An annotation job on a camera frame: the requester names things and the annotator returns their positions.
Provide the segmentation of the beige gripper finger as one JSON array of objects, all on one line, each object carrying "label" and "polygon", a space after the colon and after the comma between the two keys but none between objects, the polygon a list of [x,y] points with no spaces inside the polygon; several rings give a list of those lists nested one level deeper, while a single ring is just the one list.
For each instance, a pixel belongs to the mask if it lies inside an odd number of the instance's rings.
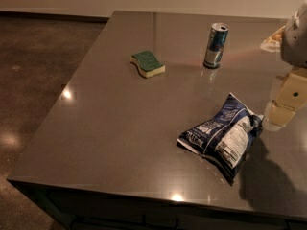
[{"label": "beige gripper finger", "polygon": [[267,103],[265,108],[265,124],[267,127],[284,127],[288,124],[295,112],[290,108],[278,105],[275,101]]}]

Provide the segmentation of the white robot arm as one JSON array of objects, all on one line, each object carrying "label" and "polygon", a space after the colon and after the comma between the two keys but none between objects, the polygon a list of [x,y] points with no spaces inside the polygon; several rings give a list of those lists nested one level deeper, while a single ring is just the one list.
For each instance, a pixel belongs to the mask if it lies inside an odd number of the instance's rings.
[{"label": "white robot arm", "polygon": [[278,131],[307,104],[307,1],[295,11],[285,26],[279,28],[261,46],[261,50],[279,53],[292,66],[291,71],[272,88],[265,109],[264,127]]}]

